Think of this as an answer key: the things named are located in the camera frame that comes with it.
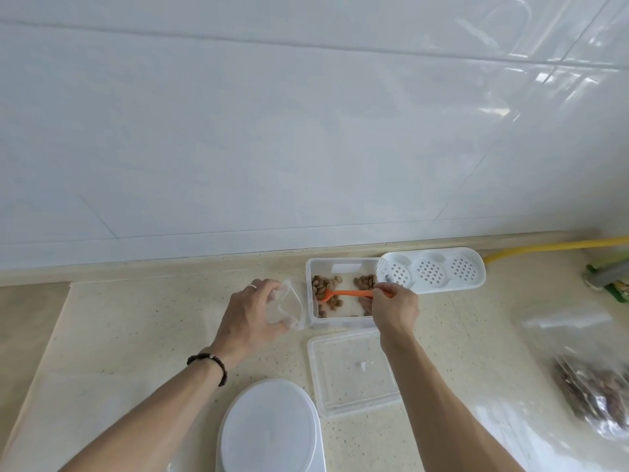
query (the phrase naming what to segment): clear plastic bag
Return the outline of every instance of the clear plastic bag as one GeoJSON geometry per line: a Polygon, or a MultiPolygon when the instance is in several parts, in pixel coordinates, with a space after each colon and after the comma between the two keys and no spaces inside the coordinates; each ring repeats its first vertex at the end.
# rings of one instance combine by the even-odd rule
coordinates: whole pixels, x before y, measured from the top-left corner
{"type": "Polygon", "coordinates": [[[286,322],[292,329],[303,330],[308,316],[308,293],[306,282],[289,278],[273,291],[271,301],[267,304],[269,323],[286,322]]]}
{"type": "Polygon", "coordinates": [[[629,439],[629,337],[595,303],[520,318],[532,353],[570,409],[608,439],[629,439]]]}

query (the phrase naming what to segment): orange plastic scoop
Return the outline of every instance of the orange plastic scoop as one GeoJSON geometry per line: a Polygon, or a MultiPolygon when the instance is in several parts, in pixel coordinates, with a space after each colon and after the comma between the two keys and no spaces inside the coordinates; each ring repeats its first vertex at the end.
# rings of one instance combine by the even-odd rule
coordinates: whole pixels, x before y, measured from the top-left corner
{"type": "MultiPolygon", "coordinates": [[[[383,291],[383,293],[389,298],[393,297],[393,293],[388,293],[387,291],[383,291]]],[[[370,289],[364,289],[364,290],[337,289],[336,291],[332,291],[331,289],[326,289],[325,295],[323,295],[323,298],[319,300],[319,303],[325,303],[330,298],[332,298],[335,294],[339,294],[341,296],[363,296],[365,298],[373,298],[373,290],[370,290],[370,289]]]]}

